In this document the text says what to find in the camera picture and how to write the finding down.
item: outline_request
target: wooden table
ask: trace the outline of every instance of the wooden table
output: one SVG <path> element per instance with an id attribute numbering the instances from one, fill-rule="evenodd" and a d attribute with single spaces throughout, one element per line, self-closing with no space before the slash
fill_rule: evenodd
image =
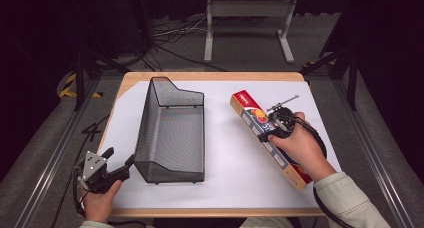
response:
<path id="1" fill-rule="evenodd" d="M 161 72 L 161 73 L 156 73 L 156 72 L 130 72 L 130 73 L 127 73 L 124 76 L 121 87 L 119 88 L 119 91 L 117 93 L 117 100 L 116 100 L 115 105 L 113 107 L 111 117 L 109 118 L 107 128 L 106 128 L 105 134 L 103 135 L 101 145 L 100 145 L 100 148 L 99 148 L 99 153 L 102 153 L 102 149 L 106 149 L 110 146 L 114 146 L 114 148 L 115 148 L 115 154 L 108 160 L 108 170 L 109 171 L 114 169 L 113 168 L 114 165 L 117 166 L 117 167 L 122 166 L 123 162 L 126 160 L 126 158 L 128 158 L 128 155 L 130 155 L 130 152 L 131 152 L 131 151 L 128 151 L 128 148 L 125 148 L 126 153 L 124 152 L 125 154 L 120 154 L 120 151 L 124 150 L 124 148 L 122 148 L 122 146 L 125 146 L 123 143 L 126 142 L 125 141 L 126 139 L 122 139 L 120 142 L 118 142 L 115 145 L 110 144 L 111 142 L 107 140 L 108 133 L 116 132 L 116 127 L 115 127 L 116 125 L 111 126 L 111 122 L 113 122 L 112 120 L 114 119 L 114 117 L 115 117 L 115 119 L 118 119 L 118 118 L 116 118 L 118 112 L 115 112 L 115 111 L 117 109 L 122 109 L 122 108 L 117 108 L 117 102 L 118 101 L 122 102 L 122 100 L 128 99 L 128 97 L 127 97 L 129 95 L 128 91 L 133 90 L 132 88 L 135 87 L 136 85 L 139 85 L 140 81 L 149 81 L 151 77 L 155 77 L 155 76 L 166 76 L 171 81 L 176 82 L 176 83 L 177 82 L 186 82 L 186 81 L 193 81 L 193 82 L 198 82 L 198 81 L 229 81 L 229 82 L 231 82 L 231 81 L 234 81 L 234 83 L 238 82 L 237 84 L 240 86 L 240 84 L 244 84 L 244 82 L 240 82 L 240 81 L 246 81 L 246 86 L 249 86 L 249 84 L 251 85 L 251 83 L 255 83 L 255 82 L 267 81 L 267 82 L 270 82 L 270 84 L 272 84 L 272 85 L 277 85 L 277 84 L 280 84 L 280 83 L 284 83 L 285 81 L 289 81 L 289 83 L 295 82 L 295 83 L 300 84 L 302 86 L 305 86 L 305 84 L 306 84 L 304 82 L 303 76 L 299 73 L 296 73 L 296 72 Z M 310 94 L 309 87 L 307 87 L 307 93 L 309 93 L 309 95 L 310 95 L 310 97 L 308 99 L 312 99 L 312 102 L 313 102 L 313 98 L 311 98 L 312 95 Z M 311 198 L 312 197 L 311 196 L 311 194 L 312 194 L 312 192 L 311 192 L 312 191 L 311 190 L 312 184 L 309 184 L 307 186 L 307 188 L 303 189 L 302 191 L 297 191 L 294 187 L 291 187 L 292 185 L 289 184 L 288 181 L 286 181 L 287 178 L 282 174 L 282 172 L 281 172 L 281 177 L 280 177 L 280 175 L 278 175 L 280 170 L 273 163 L 275 161 L 273 161 L 273 158 L 267 153 L 267 151 L 265 149 L 263 149 L 259 143 L 257 143 L 258 141 L 257 141 L 256 137 L 254 137 L 250 133 L 249 128 L 243 123 L 241 118 L 238 117 L 237 114 L 232 110 L 232 108 L 229 105 L 230 96 L 229 97 L 226 97 L 226 96 L 227 95 L 225 95 L 225 97 L 223 99 L 228 101 L 228 105 L 223 104 L 222 107 L 223 107 L 223 110 L 226 110 L 226 112 L 229 113 L 228 117 L 231 117 L 231 120 L 229 120 L 229 122 L 230 122 L 229 125 L 230 126 L 236 125 L 237 129 L 240 130 L 239 132 L 241 132 L 240 133 L 241 135 L 237 134 L 237 136 L 242 137 L 242 138 L 240 138 L 240 140 L 242 142 L 242 146 L 244 148 L 246 148 L 247 146 L 251 146 L 252 143 L 253 143 L 253 147 L 259 147 L 259 148 L 254 148 L 255 151 L 253 151 L 253 152 L 255 154 L 252 154 L 252 155 L 255 156 L 255 159 L 258 157 L 259 160 L 262 160 L 262 161 L 258 161 L 258 163 L 257 163 L 258 169 L 261 169 L 260 167 L 264 166 L 263 164 L 265 164 L 266 166 L 269 166 L 269 169 L 270 169 L 269 173 L 273 174 L 274 176 L 277 174 L 276 175 L 277 178 L 275 179 L 275 177 L 274 177 L 273 181 L 275 181 L 278 184 L 278 186 L 281 187 L 282 193 L 287 192 L 287 197 L 283 197 L 283 198 L 280 197 L 280 198 L 277 198 L 277 199 L 283 199 L 283 200 L 294 199 L 295 201 L 296 201 L 296 199 L 299 199 L 299 203 L 302 203 L 302 202 L 305 203 L 305 204 L 314 203 L 315 201 L 313 200 L 313 198 Z M 205 107 L 208 107 L 208 105 L 210 106 L 212 104 L 211 104 L 211 102 L 208 103 L 208 101 L 205 100 Z M 319 133 L 321 134 L 321 137 L 323 138 L 324 142 L 326 143 L 327 148 L 330 147 L 329 156 L 330 157 L 334 156 L 332 159 L 335 160 L 333 166 L 335 166 L 336 169 L 340 169 L 337 158 L 335 158 L 334 150 L 331 147 L 331 143 L 329 141 L 329 138 L 327 136 L 325 128 L 323 127 L 321 118 L 319 117 L 319 113 L 318 113 L 317 110 L 315 110 L 316 109 L 315 103 L 314 103 L 314 106 L 308 104 L 307 107 L 315 107 L 315 108 L 313 108 L 313 111 L 310 112 L 310 113 L 314 113 L 314 115 L 311 115 L 310 117 L 311 118 L 312 118 L 312 116 L 318 116 L 318 117 L 317 117 L 317 119 L 315 119 L 315 121 L 313 121 L 312 125 L 314 125 L 317 128 L 317 130 L 319 130 Z M 214 121 L 211 121 L 208 118 L 205 119 L 206 125 L 213 123 L 213 122 Z M 212 130 L 213 129 L 211 127 L 206 127 L 205 132 L 206 132 L 207 135 L 208 134 L 210 135 Z M 122 132 L 122 134 L 134 132 L 133 130 L 129 130 L 129 131 L 119 130 L 119 131 Z M 207 141 L 206 142 L 206 144 L 207 144 L 206 150 L 209 150 L 210 152 L 212 150 L 214 150 L 215 146 L 217 146 L 217 145 L 213 144 L 214 148 L 212 149 L 211 148 L 212 145 L 209 145 L 209 147 L 208 147 L 208 144 L 210 144 L 212 141 L 216 142 L 216 140 L 219 140 L 219 139 L 210 139 L 207 136 L 206 137 L 206 141 Z M 185 185 L 184 184 L 183 185 L 147 184 L 142 179 L 141 175 L 138 174 L 137 170 L 134 167 L 132 167 L 131 169 L 133 169 L 133 170 L 130 170 L 131 178 L 124 182 L 123 186 L 121 187 L 120 192 L 118 192 L 118 195 L 115 198 L 115 207 L 114 207 L 112 216 L 115 216 L 115 217 L 155 217 L 155 218 L 158 218 L 158 217 L 255 217 L 255 216 L 286 216 L 286 217 L 290 217 L 290 216 L 321 216 L 321 215 L 323 215 L 321 210 L 316 205 L 303 205 L 302 207 L 296 207 L 296 204 L 295 204 L 296 202 L 292 202 L 293 207 L 260 207 L 261 205 L 259 205 L 259 207 L 247 207 L 248 205 L 246 205 L 246 207 L 244 207 L 243 205 L 240 205 L 237 202 L 235 202 L 235 203 L 237 203 L 235 205 L 236 207 L 232 207 L 232 205 L 228 205 L 228 204 L 224 204 L 222 206 L 221 206 L 221 204 L 217 204 L 219 202 L 226 203 L 226 201 L 220 200 L 220 198 L 222 198 L 222 197 L 217 197 L 217 196 L 214 196 L 213 194 L 211 194 L 215 190 L 219 190 L 219 185 L 216 186 L 216 184 L 215 185 L 212 185 L 212 184 L 213 184 L 214 180 L 222 178 L 222 176 L 224 176 L 224 174 L 216 175 L 216 172 L 214 173 L 213 170 L 215 168 L 212 168 L 213 165 L 211 165 L 211 163 L 213 163 L 215 161 L 213 161 L 213 162 L 208 161 L 208 158 L 210 158 L 212 156 L 213 155 L 208 154 L 208 152 L 206 153 L 206 157 L 207 157 L 206 173 L 205 173 L 206 179 L 205 179 L 205 182 L 200 182 L 202 184 L 200 184 L 200 183 L 185 184 Z M 231 162 L 231 163 L 233 163 L 231 165 L 238 164 L 237 162 L 240 162 L 240 161 L 234 160 L 234 162 Z M 268 190 L 270 192 L 270 194 L 275 194 L 275 193 L 279 192 L 279 189 L 273 190 L 274 188 L 276 188 L 276 187 L 274 187 L 274 185 L 264 184 L 264 186 L 265 186 L 264 189 Z M 196 193 L 199 189 L 205 189 L 205 191 L 203 193 L 199 193 L 200 194 L 199 195 L 199 194 Z M 171 194 L 169 194 L 169 191 L 171 191 L 171 192 L 175 191 L 175 194 L 171 195 Z M 206 207 L 201 207 L 202 205 L 199 205 L 199 202 L 196 203 L 196 201 L 194 201 L 193 204 L 191 202 L 189 202 L 189 204 L 183 204 L 185 202 L 184 202 L 184 200 L 182 200 L 182 199 L 184 199 L 182 197 L 187 197 L 187 199 L 190 199 L 190 198 L 193 198 L 193 197 L 194 197 L 193 199 L 197 199 L 196 197 L 201 197 L 200 199 L 201 200 L 204 199 L 204 203 L 205 203 Z M 237 200 L 237 199 L 240 200 L 240 199 L 243 199 L 243 198 L 234 197 L 234 200 Z M 255 197 L 248 195 L 246 197 L 246 199 L 255 200 Z"/>

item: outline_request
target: sleeve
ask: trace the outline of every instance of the sleeve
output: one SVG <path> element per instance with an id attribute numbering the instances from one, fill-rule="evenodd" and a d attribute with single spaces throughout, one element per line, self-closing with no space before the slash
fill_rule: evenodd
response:
<path id="1" fill-rule="evenodd" d="M 113 228 L 113 226 L 95 221 L 84 221 L 80 228 Z"/>
<path id="2" fill-rule="evenodd" d="M 344 172 L 314 184 L 318 197 L 334 215 L 353 227 L 390 227 L 367 195 Z M 329 221 L 330 227 L 339 227 Z"/>

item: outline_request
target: white paper sheet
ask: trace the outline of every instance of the white paper sheet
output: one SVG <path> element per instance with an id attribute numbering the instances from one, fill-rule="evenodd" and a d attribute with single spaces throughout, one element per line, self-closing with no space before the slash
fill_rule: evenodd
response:
<path id="1" fill-rule="evenodd" d="M 114 147 L 108 170 L 121 167 L 134 153 L 148 81 L 141 81 L 115 103 L 103 153 Z M 266 110 L 284 106 L 303 111 L 324 141 L 328 160 L 340 165 L 306 82 L 174 81 L 178 88 L 205 94 L 205 181 L 148 184 L 133 166 L 115 198 L 115 208 L 316 208 L 312 183 L 301 191 L 289 182 L 268 151 L 230 106 L 231 95 L 247 92 Z"/>

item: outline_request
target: person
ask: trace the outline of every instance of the person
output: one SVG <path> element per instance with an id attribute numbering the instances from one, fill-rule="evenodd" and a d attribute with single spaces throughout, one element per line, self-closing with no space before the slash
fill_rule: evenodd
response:
<path id="1" fill-rule="evenodd" d="M 302 112 L 294 115 L 305 120 Z M 268 140 L 283 149 L 301 165 L 315 182 L 318 197 L 328 210 L 352 227 L 390 227 L 367 195 L 345 173 L 337 172 L 324 157 L 315 138 L 300 124 L 285 139 L 270 135 Z M 107 225 L 113 198 L 119 190 L 116 182 L 105 194 L 88 194 L 84 198 L 86 221 L 81 228 L 110 228 Z M 241 227 L 292 227 L 290 222 L 276 218 L 248 218 Z M 330 227 L 339 227 L 329 219 Z"/>

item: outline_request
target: metal mesh basket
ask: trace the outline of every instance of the metal mesh basket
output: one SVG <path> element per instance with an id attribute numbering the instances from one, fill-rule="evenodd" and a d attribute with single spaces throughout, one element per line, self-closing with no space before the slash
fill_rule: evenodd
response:
<path id="1" fill-rule="evenodd" d="M 134 163 L 147 183 L 204 181 L 203 103 L 167 77 L 150 80 Z"/>

